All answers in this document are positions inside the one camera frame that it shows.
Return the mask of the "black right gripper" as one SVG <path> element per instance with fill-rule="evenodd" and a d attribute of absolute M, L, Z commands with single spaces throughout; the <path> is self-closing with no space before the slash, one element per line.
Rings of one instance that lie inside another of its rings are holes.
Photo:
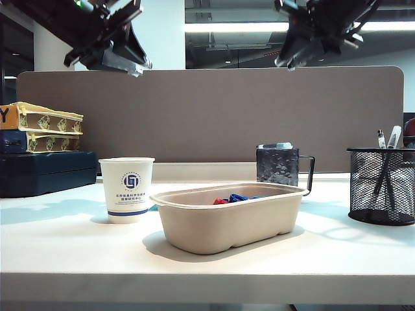
<path fill-rule="evenodd" d="M 277 12 L 289 19 L 283 46 L 274 60 L 276 67 L 289 71 L 308 62 L 324 59 L 326 54 L 340 54 L 341 48 L 353 43 L 350 30 L 364 13 L 363 1 L 275 1 Z"/>

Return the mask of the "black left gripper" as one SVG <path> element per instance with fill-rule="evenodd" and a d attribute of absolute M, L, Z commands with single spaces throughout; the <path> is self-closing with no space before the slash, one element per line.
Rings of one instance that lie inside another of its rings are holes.
<path fill-rule="evenodd" d="M 65 42 L 71 50 L 64 65 L 76 63 L 89 70 L 114 71 L 140 76 L 152 62 L 134 34 L 132 20 L 143 12 L 140 1 L 128 1 L 112 11 L 105 1 L 64 1 Z"/>

